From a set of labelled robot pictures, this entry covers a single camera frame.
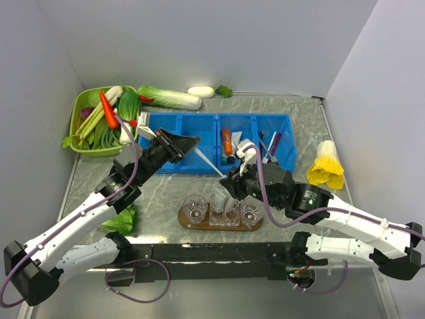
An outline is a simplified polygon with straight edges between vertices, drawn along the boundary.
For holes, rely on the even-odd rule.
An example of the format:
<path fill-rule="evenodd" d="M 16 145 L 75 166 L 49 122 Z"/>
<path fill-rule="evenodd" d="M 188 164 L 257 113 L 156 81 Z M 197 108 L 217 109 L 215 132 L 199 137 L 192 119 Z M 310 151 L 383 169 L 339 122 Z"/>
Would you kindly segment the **orange carrot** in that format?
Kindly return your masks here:
<path fill-rule="evenodd" d="M 120 124 L 118 120 L 116 119 L 116 114 L 111 104 L 109 103 L 109 100 L 106 98 L 106 95 L 104 94 L 102 90 L 100 91 L 100 102 L 102 104 L 104 117 L 107 121 L 109 128 L 112 130 L 119 128 Z"/>

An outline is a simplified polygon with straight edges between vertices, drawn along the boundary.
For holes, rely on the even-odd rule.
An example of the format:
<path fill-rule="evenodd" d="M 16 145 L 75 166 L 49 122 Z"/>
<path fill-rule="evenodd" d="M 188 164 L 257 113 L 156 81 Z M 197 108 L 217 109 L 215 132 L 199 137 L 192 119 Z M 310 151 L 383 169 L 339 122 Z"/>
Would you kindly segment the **white red toothpaste tube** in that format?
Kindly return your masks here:
<path fill-rule="evenodd" d="M 239 204 L 240 203 L 237 199 L 233 199 L 233 198 L 228 199 L 228 201 L 226 202 L 226 206 L 225 206 L 225 213 L 226 214 L 237 213 L 237 210 L 239 208 Z"/>

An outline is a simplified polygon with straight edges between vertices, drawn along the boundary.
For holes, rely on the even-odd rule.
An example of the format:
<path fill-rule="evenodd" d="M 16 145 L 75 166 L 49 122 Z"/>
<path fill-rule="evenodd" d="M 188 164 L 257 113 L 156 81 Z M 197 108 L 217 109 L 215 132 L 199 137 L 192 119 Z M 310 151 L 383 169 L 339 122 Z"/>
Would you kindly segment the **blue storage bin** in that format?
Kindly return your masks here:
<path fill-rule="evenodd" d="M 201 141 L 197 148 L 216 164 L 217 137 L 214 114 L 154 112 L 150 114 L 148 126 L 152 131 L 163 128 L 173 134 L 199 137 Z M 191 151 L 179 163 L 166 162 L 158 173 L 214 174 L 215 170 L 196 152 Z"/>
<path fill-rule="evenodd" d="M 239 161 L 223 164 L 221 130 L 228 129 L 230 132 L 242 132 L 241 139 L 249 139 L 254 142 L 264 155 L 264 150 L 259 142 L 259 134 L 263 130 L 265 135 L 263 141 L 272 153 L 274 141 L 277 133 L 281 132 L 282 137 L 276 149 L 275 157 L 280 167 L 293 171 L 297 161 L 296 142 L 292 123 L 288 114 L 241 114 L 241 113 L 219 113 L 216 116 L 216 162 L 218 169 L 226 174 L 233 166 L 238 166 Z"/>

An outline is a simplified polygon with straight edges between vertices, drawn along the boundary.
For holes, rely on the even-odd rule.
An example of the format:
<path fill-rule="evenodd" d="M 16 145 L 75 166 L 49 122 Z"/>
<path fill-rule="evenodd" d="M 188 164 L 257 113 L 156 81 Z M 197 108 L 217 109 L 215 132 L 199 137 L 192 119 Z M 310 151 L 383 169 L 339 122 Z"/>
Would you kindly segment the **bok choy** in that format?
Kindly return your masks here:
<path fill-rule="evenodd" d="M 123 94 L 120 96 L 120 102 L 118 103 L 118 114 L 120 118 L 123 121 L 135 120 L 137 118 L 138 110 L 139 102 L 137 93 L 133 90 L 123 92 Z M 131 133 L 131 136 L 133 136 L 133 128 L 127 122 L 124 124 Z M 128 143 L 131 143 L 131 139 L 126 133 L 126 131 L 122 128 L 120 134 L 120 144 L 124 145 Z"/>

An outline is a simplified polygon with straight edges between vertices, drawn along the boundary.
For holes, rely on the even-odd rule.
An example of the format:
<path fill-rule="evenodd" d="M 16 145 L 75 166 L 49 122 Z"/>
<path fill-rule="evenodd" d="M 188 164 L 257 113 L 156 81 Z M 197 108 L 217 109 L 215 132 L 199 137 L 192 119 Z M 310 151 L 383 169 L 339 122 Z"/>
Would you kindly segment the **white green leek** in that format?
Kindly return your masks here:
<path fill-rule="evenodd" d="M 99 121 L 104 117 L 104 109 L 100 100 L 100 91 L 101 89 L 94 89 L 91 90 L 88 94 L 87 103 L 94 109 L 76 131 L 76 135 L 80 140 L 86 139 L 99 123 Z M 113 108 L 117 102 L 117 99 L 122 95 L 122 93 L 123 88 L 121 86 L 113 86 L 107 90 L 104 95 Z"/>

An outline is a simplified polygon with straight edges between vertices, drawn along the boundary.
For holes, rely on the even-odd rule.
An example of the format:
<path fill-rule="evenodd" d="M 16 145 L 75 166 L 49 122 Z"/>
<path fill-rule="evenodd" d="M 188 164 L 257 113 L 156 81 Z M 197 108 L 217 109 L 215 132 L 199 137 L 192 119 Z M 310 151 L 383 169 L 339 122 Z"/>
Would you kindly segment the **white blue toothbrush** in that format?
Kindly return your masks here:
<path fill-rule="evenodd" d="M 215 172 L 217 172 L 221 178 L 226 177 L 198 147 L 195 147 L 194 151 L 206 164 L 208 164 Z"/>

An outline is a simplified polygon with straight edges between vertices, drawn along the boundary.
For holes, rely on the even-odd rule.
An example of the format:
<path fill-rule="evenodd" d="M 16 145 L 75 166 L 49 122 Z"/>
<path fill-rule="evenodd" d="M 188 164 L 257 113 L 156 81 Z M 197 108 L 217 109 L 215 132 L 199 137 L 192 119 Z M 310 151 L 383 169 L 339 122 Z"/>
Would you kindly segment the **clear square organizer tray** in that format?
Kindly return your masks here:
<path fill-rule="evenodd" d="M 210 203 L 209 211 L 209 226 L 210 227 L 227 227 L 235 228 L 240 225 L 240 205 L 237 213 L 226 214 L 225 210 L 223 213 L 217 213 L 214 210 L 213 203 Z"/>

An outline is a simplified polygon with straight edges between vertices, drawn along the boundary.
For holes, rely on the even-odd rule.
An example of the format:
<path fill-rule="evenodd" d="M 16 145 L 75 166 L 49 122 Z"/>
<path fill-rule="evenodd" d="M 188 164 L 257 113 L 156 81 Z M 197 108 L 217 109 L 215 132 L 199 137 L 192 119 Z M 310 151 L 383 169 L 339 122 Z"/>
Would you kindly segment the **white toothpaste tube blue cap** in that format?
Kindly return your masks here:
<path fill-rule="evenodd" d="M 213 193 L 214 199 L 212 201 L 214 210 L 217 213 L 223 213 L 226 207 L 227 194 L 221 188 L 216 188 Z"/>

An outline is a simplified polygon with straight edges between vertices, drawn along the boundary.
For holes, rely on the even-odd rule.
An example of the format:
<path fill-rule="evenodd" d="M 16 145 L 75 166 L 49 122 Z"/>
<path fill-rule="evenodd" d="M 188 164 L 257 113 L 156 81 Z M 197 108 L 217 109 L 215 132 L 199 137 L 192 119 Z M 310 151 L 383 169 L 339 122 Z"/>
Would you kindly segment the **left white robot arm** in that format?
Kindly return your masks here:
<path fill-rule="evenodd" d="M 12 241 L 5 247 L 5 282 L 12 283 L 29 306 L 36 306 L 61 282 L 87 268 L 110 263 L 126 266 L 131 259 L 131 244 L 118 233 L 78 250 L 73 246 L 131 205 L 141 195 L 141 186 L 166 162 L 180 162 L 200 141 L 200 137 L 180 136 L 160 128 L 151 133 L 146 149 L 136 142 L 123 146 L 109 176 L 79 207 L 38 237 L 25 244 Z"/>

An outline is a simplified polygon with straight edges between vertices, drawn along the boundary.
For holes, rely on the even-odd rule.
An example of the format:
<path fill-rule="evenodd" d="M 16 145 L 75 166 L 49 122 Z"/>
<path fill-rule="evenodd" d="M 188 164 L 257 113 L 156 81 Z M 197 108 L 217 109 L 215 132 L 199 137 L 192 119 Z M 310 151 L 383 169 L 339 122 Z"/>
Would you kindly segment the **green lettuce head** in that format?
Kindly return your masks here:
<path fill-rule="evenodd" d="M 103 222 L 100 227 L 104 230 L 117 231 L 123 235 L 131 234 L 138 220 L 138 210 L 135 205 L 129 205 L 115 217 Z"/>

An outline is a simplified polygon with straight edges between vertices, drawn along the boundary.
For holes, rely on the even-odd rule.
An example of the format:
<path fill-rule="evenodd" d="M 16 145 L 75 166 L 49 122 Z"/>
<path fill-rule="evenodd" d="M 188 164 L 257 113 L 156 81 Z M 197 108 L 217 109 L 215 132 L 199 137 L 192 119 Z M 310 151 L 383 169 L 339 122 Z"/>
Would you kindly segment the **clear plastic cup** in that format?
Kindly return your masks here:
<path fill-rule="evenodd" d="M 202 195 L 190 195 L 183 202 L 183 212 L 192 223 L 201 223 L 204 221 L 208 203 Z"/>
<path fill-rule="evenodd" d="M 240 202 L 240 220 L 248 229 L 255 227 L 264 217 L 264 212 L 258 201 L 252 197 Z"/>

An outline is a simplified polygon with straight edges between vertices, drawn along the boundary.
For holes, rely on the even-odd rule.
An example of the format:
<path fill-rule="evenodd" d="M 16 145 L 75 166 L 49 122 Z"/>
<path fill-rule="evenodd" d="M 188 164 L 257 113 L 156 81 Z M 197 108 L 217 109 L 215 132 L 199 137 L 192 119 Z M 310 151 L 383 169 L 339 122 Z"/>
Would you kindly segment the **grey toothbrush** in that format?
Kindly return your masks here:
<path fill-rule="evenodd" d="M 269 160 L 270 160 L 270 158 L 269 158 L 269 156 L 270 156 L 270 151 L 269 151 L 269 149 L 268 149 L 268 147 L 265 145 L 265 143 L 264 143 L 264 141 L 263 141 L 263 137 L 264 137 L 264 135 L 265 135 L 265 131 L 261 131 L 260 132 L 260 134 L 259 134 L 259 142 L 260 142 L 260 145 L 261 145 L 261 148 L 264 150 L 264 157 L 263 157 L 263 159 L 262 159 L 262 163 L 263 164 L 266 164 L 266 163 L 268 163 L 269 162 Z"/>

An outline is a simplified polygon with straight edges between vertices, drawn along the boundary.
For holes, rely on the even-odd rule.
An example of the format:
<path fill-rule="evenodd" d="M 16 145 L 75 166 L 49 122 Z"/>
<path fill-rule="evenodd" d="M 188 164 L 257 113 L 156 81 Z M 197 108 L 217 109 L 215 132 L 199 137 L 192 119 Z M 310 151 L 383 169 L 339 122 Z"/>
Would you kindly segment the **left blue storage bin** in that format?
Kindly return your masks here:
<path fill-rule="evenodd" d="M 217 137 L 214 114 L 154 112 L 150 114 L 148 126 L 152 131 L 163 128 L 173 134 L 199 137 L 201 141 L 197 148 L 216 164 Z M 166 162 L 158 173 L 214 174 L 215 170 L 196 152 L 191 151 L 179 163 Z"/>

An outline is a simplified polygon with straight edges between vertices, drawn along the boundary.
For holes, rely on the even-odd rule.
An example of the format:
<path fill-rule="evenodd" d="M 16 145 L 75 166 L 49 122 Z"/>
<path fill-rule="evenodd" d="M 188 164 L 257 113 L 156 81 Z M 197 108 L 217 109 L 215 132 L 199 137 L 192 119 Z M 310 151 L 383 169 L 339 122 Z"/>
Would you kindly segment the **orange toothpaste tube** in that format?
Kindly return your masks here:
<path fill-rule="evenodd" d="M 228 129 L 222 129 L 221 131 L 223 148 L 226 156 L 232 155 L 232 143 L 231 143 L 231 132 Z"/>

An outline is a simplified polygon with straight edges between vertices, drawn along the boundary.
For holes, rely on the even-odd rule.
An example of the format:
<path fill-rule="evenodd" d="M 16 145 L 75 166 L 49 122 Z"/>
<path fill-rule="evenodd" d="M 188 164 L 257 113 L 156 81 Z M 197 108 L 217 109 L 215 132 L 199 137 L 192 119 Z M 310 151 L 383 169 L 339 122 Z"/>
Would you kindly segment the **white radish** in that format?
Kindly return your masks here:
<path fill-rule="evenodd" d="M 187 92 L 200 98 L 212 98 L 214 95 L 223 96 L 225 98 L 231 98 L 233 96 L 233 90 L 224 85 L 220 85 L 217 88 L 210 86 L 193 86 L 190 87 Z"/>

